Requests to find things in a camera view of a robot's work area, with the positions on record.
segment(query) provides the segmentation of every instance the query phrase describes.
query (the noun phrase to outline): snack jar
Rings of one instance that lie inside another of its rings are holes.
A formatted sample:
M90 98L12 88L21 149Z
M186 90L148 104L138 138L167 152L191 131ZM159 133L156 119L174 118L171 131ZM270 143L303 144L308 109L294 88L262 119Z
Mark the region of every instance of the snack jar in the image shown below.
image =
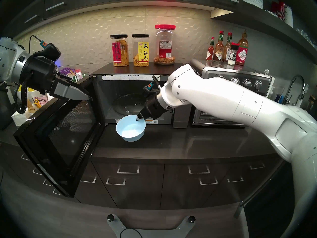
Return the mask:
M133 34L133 65L134 66L148 66L150 55L150 35L147 34Z
M128 35L110 35L114 66L129 65Z
M171 65L175 62L173 55L173 40L176 26L172 24L157 24L156 28L156 55L154 63Z

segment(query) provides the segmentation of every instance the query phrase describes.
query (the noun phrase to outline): open microwave door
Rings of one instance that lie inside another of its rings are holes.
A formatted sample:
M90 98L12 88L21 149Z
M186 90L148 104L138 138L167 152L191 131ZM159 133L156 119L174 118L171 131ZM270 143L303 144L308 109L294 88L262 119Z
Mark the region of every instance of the open microwave door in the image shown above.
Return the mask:
M74 197L105 127L95 77L77 82L89 92L88 101L53 98L14 133L33 164L66 197Z

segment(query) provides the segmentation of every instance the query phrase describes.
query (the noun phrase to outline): hot sauce bottle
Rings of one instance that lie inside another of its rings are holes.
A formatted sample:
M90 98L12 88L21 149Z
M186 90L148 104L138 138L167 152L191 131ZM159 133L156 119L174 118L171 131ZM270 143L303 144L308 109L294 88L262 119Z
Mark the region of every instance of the hot sauce bottle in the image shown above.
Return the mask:
M222 61L226 63L228 62L230 52L231 52L231 38L232 38L232 32L228 32L227 44L224 47L224 53L222 55Z
M215 37L212 37L210 41L210 47L207 50L207 57L206 57L207 61L212 61L212 56L214 55L214 50L215 50L214 41L215 41Z
M224 53L224 45L222 44L222 40L224 38L224 32L219 31L218 43L215 47L214 55L212 57L213 61L221 62L222 54Z
M242 38L238 42L239 49L237 51L237 59L236 59L237 65L244 65L245 58L247 57L247 52L249 47L247 36L248 36L247 32L244 30L244 33L242 33Z

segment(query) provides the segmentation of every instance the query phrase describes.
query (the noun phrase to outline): white tile wall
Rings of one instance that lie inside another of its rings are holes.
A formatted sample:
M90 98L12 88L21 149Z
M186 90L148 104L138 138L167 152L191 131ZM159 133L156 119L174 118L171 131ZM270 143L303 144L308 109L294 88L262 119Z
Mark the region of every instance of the white tile wall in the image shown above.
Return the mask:
M238 42L244 27L210 19L210 12L199 9L137 6L110 8L85 12L56 20L41 26L17 41L28 50L29 38L36 35L47 43L54 43L62 53L56 62L59 69L66 66L91 73L112 62L110 34L128 34L129 59L132 60L132 34L150 35L150 60L155 54L155 24L175 24L173 53L177 62L188 63L193 57L205 58L211 37L216 41L219 30L232 32L232 41ZM264 33L247 28L248 56L246 65L259 70L270 70L287 89L290 79L301 74L310 90L305 100L316 87L317 68L303 54L290 45ZM41 50L39 42L32 38L31 53Z

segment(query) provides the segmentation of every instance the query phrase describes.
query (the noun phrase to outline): bowl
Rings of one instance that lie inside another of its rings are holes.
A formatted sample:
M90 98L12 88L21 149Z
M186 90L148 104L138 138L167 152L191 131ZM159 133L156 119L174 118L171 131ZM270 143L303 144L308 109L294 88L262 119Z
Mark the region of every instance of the bowl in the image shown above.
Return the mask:
M119 120L116 131L123 140L135 142L144 135L145 125L144 119L137 121L136 115L129 115Z

